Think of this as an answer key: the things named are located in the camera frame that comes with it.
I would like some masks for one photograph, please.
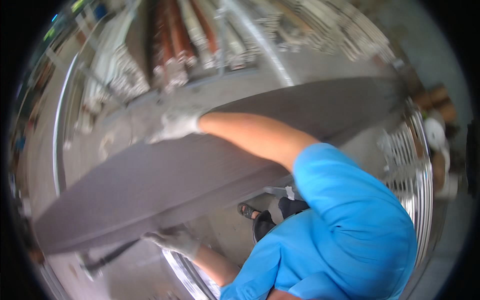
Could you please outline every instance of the white glove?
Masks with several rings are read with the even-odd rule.
[[[170,108],[161,117],[163,129],[148,137],[145,142],[154,144],[163,140],[180,139],[191,133],[204,134],[198,127],[198,119],[206,112],[208,109],[199,105]]]
[[[147,232],[143,240],[149,240],[158,247],[175,251],[193,261],[202,242],[194,238],[186,228],[171,228],[162,232]]]

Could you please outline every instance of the black pants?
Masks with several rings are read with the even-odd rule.
[[[280,201],[278,201],[278,208],[280,208],[282,212],[283,219],[286,219],[310,207],[305,201],[292,201],[287,197],[282,197]],[[262,211],[255,220],[253,220],[253,240],[258,242],[275,226],[276,224],[273,222],[270,212],[268,210]]]

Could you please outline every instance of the blue shirt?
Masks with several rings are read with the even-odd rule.
[[[397,299],[417,252],[398,199],[325,143],[299,154],[293,177],[311,209],[265,235],[220,298],[265,299],[275,287],[302,299]]]

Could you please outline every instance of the hand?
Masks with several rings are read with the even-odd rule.
[[[163,140],[180,139],[191,133],[204,134],[198,127],[198,120],[207,111],[207,108],[199,105],[170,108],[161,117],[163,129],[148,137],[145,142],[154,144]]]
[[[147,232],[142,236],[142,239],[149,240],[160,248],[180,253],[191,261],[197,256],[198,249],[202,244],[186,228]]]

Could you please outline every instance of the sandal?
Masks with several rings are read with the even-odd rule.
[[[256,210],[255,208],[251,207],[250,205],[248,205],[246,203],[240,203],[237,206],[237,211],[241,216],[244,216],[245,218],[250,219],[250,220],[252,220],[253,212],[261,213],[261,211]]]

